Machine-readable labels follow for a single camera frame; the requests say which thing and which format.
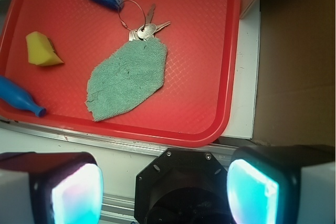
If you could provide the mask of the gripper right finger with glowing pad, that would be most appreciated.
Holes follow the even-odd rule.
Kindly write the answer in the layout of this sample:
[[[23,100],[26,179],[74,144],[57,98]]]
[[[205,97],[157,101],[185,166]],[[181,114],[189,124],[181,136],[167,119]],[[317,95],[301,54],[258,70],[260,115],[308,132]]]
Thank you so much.
[[[227,196],[234,223],[335,223],[335,148],[239,147]]]

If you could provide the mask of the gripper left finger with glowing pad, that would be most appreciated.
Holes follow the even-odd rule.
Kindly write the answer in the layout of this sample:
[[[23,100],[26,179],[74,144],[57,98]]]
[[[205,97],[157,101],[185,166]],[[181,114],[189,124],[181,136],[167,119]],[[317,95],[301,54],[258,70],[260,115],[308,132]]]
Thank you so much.
[[[98,223],[102,200],[90,153],[1,154],[1,223]]]

